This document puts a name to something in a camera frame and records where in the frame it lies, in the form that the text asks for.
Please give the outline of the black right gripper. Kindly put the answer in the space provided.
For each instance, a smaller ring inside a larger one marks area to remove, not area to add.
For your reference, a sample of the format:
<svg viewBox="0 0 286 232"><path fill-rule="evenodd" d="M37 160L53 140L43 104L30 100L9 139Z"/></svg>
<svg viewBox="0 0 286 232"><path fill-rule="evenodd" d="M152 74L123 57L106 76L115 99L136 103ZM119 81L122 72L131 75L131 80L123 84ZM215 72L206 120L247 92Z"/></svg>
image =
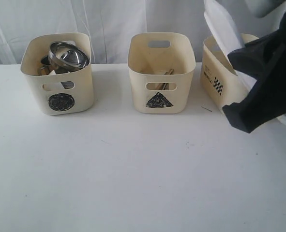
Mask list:
<svg viewBox="0 0 286 232"><path fill-rule="evenodd" d="M247 43L244 48L230 52L228 59L235 70L257 81L263 81L265 77L281 80L286 75L284 44L286 45L286 12L280 21L278 33Z"/></svg>

